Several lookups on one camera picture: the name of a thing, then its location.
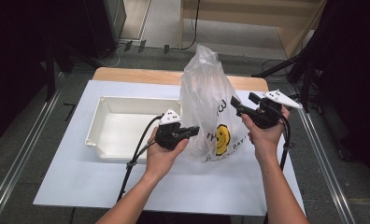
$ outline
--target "yellow smiley face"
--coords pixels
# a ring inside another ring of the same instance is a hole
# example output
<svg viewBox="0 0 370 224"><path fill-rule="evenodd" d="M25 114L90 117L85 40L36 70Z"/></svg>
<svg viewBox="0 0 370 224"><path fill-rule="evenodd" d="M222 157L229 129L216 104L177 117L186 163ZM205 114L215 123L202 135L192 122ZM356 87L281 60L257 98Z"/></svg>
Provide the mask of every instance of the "yellow smiley face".
<svg viewBox="0 0 370 224"><path fill-rule="evenodd" d="M220 124L217 129L217 150L215 154L221 156L225 153L230 141L231 135L229 134L228 127L224 124Z"/></svg>

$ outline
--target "white table surface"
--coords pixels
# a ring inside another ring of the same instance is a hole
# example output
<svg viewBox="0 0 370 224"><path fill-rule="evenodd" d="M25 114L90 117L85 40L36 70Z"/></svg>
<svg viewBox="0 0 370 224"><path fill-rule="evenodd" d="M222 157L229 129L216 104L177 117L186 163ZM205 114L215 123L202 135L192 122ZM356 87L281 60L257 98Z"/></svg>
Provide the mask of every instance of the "white table surface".
<svg viewBox="0 0 370 224"><path fill-rule="evenodd" d="M237 91L237 94L244 105L255 108L248 100L249 91ZM84 143L100 96L177 99L179 86L89 81L34 204L110 208L116 203L126 172L125 164L99 159ZM283 143L281 137L279 158ZM144 164L134 167L126 190L144 171ZM290 156L284 175L304 209ZM199 163L179 155L172 170L150 195L145 210L264 216L263 182L253 144L247 141L222 161Z"/></svg>

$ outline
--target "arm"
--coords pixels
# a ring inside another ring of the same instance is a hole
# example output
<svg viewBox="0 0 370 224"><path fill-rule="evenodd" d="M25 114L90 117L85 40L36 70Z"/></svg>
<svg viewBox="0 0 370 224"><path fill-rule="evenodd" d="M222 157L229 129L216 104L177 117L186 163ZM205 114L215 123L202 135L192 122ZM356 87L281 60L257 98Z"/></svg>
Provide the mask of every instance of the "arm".
<svg viewBox="0 0 370 224"><path fill-rule="evenodd" d="M153 130L148 142L153 140L156 131L157 128ZM184 139L173 151L164 149L158 144L150 146L147 150L147 169L141 179L97 223L136 223L150 194L170 171L175 158L187 144L188 140Z"/></svg>
<svg viewBox="0 0 370 224"><path fill-rule="evenodd" d="M290 115L284 106L281 112L286 118ZM308 223L278 164L278 140L283 126L260 129L248 115L241 118L249 129L249 140L255 146L255 157L261 167L269 223Z"/></svg>

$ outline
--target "clear plastic bag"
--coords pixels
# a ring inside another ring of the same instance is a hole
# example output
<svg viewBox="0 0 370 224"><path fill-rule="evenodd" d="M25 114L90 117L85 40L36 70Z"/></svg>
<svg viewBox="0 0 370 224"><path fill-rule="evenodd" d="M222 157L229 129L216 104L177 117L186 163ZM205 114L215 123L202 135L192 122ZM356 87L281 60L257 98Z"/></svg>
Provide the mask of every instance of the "clear plastic bag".
<svg viewBox="0 0 370 224"><path fill-rule="evenodd" d="M230 105L239 99L223 73L218 54L198 45L181 77L182 126L199 126L183 152L192 161L219 161L238 150L247 129Z"/></svg>

